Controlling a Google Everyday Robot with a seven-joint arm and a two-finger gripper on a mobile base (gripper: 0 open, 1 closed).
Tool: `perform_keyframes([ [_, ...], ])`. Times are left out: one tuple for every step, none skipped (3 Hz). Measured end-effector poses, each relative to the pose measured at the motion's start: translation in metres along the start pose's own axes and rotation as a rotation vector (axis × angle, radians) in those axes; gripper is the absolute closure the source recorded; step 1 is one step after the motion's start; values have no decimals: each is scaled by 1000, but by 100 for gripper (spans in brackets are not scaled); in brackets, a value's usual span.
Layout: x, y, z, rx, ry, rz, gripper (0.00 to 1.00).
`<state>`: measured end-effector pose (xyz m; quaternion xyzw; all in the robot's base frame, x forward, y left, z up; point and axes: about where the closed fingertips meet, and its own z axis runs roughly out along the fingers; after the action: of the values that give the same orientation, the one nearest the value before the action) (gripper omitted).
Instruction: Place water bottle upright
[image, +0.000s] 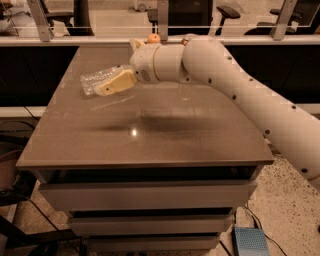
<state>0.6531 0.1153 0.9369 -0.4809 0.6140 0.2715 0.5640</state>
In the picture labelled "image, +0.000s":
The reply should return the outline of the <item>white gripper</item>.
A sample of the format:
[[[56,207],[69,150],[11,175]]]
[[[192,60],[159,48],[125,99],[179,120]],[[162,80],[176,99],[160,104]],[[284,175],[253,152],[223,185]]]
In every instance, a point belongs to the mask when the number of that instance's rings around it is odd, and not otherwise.
[[[128,90],[135,86],[137,80],[148,84],[157,84],[160,82],[155,73],[154,59],[156,51],[161,44],[145,44],[137,38],[131,38],[129,43],[134,51],[129,60],[134,74],[131,69],[117,71],[114,75],[94,87],[94,92],[97,95],[110,96]]]

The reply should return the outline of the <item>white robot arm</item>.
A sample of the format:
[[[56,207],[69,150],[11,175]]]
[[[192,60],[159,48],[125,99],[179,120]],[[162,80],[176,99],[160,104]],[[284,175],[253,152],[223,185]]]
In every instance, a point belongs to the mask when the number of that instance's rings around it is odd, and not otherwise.
[[[136,83],[179,82],[210,86],[234,104],[314,188],[320,190],[320,120],[247,74],[231,53],[210,36],[178,44],[130,41],[133,54],[94,87],[108,96]]]

